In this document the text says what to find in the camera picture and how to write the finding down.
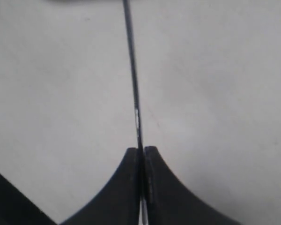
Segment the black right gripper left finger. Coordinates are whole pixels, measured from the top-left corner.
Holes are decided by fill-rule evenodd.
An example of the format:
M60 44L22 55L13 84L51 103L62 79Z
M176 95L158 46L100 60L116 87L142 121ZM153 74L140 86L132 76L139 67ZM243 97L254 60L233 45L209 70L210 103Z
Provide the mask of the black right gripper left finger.
M137 225L140 216L141 153L128 148L101 191L63 225Z

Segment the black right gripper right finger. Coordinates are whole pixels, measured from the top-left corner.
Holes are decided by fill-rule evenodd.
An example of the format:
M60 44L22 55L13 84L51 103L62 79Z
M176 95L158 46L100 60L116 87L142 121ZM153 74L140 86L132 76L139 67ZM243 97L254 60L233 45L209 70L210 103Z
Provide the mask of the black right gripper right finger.
M144 169L150 225L240 224L188 190L167 166L157 147L145 147Z

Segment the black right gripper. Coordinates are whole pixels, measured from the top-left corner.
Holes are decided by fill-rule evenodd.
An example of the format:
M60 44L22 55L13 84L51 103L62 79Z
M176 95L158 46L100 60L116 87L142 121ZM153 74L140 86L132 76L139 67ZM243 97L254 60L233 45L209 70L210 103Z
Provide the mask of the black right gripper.
M0 174L0 225L54 225L23 193Z

